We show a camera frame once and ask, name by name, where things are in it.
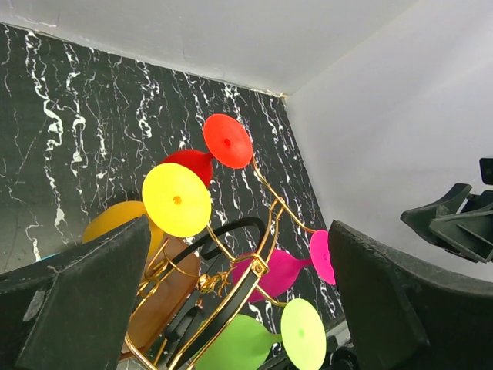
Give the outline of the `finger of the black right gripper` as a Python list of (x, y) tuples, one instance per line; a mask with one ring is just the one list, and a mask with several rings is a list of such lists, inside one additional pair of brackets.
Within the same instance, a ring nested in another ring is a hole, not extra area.
[(429, 244), (475, 263), (492, 261), (492, 192), (456, 183), (442, 198), (406, 210), (401, 220)]

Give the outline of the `red plastic wine glass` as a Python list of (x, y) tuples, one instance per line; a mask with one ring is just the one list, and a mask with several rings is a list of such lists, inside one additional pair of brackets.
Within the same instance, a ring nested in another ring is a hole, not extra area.
[(163, 163), (178, 163), (192, 170), (209, 187), (213, 179), (213, 160), (226, 167), (243, 169), (253, 158), (253, 144), (248, 132), (236, 119), (215, 113), (205, 120), (203, 138), (208, 149), (178, 150), (168, 155)]

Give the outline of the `pink plastic wine glass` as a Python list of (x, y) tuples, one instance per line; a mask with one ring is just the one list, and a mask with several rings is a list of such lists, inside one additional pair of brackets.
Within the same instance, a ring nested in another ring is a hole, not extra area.
[(310, 239), (310, 256), (298, 259), (279, 248), (275, 248), (269, 263), (269, 271), (262, 276), (259, 286), (272, 298), (285, 293), (295, 283), (300, 271), (313, 266), (322, 281), (335, 285), (334, 269), (330, 260), (329, 234), (327, 230), (317, 230)]

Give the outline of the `orange yellow plastic wine glass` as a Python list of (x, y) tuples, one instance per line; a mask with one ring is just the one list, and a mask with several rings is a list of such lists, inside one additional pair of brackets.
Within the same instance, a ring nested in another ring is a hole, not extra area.
[(212, 212), (210, 193), (203, 181), (178, 163), (151, 169), (144, 181), (141, 200), (127, 200), (104, 210), (86, 227), (82, 241), (92, 241), (126, 222), (146, 215), (151, 233), (149, 254), (154, 254), (167, 234), (192, 237), (202, 232)]

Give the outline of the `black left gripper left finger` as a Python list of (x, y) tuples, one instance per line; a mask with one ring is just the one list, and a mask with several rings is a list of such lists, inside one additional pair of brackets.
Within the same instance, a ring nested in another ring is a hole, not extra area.
[(3, 369), (115, 369), (149, 250), (147, 217), (1, 276)]

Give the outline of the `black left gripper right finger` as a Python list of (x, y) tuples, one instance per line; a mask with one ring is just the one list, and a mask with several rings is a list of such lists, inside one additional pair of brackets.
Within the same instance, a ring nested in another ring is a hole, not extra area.
[(362, 369), (490, 369), (492, 283), (335, 220), (330, 259)]

